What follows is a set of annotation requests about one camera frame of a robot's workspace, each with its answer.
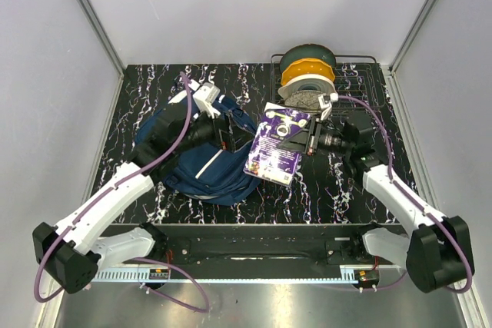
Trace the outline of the navy blue student backpack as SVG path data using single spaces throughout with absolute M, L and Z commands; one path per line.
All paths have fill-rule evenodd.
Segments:
M 191 92 L 181 91 L 163 108 L 157 110 L 138 129 L 130 160 L 144 167 L 160 156 L 176 141 L 191 119 Z M 155 183 L 206 203 L 231 206 L 244 200 L 259 185 L 258 178 L 243 172 L 257 125 L 231 98 L 219 92 L 214 106 L 221 114 L 230 111 L 239 127 L 239 151 L 224 151 L 215 147 L 198 132 L 191 119 L 186 135 L 175 150 L 149 174 Z

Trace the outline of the purple paperback book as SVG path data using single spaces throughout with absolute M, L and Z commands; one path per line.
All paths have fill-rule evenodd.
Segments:
M 243 172 L 283 186 L 290 186 L 301 153 L 283 148 L 305 129 L 311 116 L 303 111 L 267 103 L 258 124 Z

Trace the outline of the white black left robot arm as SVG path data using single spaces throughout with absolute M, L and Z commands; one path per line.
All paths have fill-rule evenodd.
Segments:
M 167 237 L 151 224 L 113 237 L 103 237 L 112 221 L 139 197 L 165 179 L 194 149 L 206 147 L 236 154 L 251 136 L 248 115 L 221 104 L 200 110 L 192 103 L 169 104 L 143 125 L 128 159 L 112 179 L 56 225 L 39 224 L 32 232 L 38 270 L 61 290 L 76 293 L 100 271 L 127 260 L 145 258 L 158 263 L 166 253 Z

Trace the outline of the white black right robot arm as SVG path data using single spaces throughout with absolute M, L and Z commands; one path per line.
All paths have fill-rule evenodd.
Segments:
M 403 227 L 395 234 L 381 225 L 366 225 L 349 244 L 356 263 L 382 258 L 404 268 L 415 287 L 424 293 L 464 281 L 458 293 L 467 292 L 474 275 L 473 252 L 467 223 L 433 208 L 402 183 L 389 160 L 374 145 L 371 119 L 355 112 L 341 130 L 327 128 L 317 118 L 303 120 L 281 148 L 306 155 L 319 151 L 339 153 L 349 177 L 376 197 Z

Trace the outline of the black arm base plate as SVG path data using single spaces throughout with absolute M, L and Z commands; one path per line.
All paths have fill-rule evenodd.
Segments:
M 303 260 L 327 265 L 388 265 L 357 249 L 349 237 L 172 237 L 167 257 L 176 264 L 203 260 Z

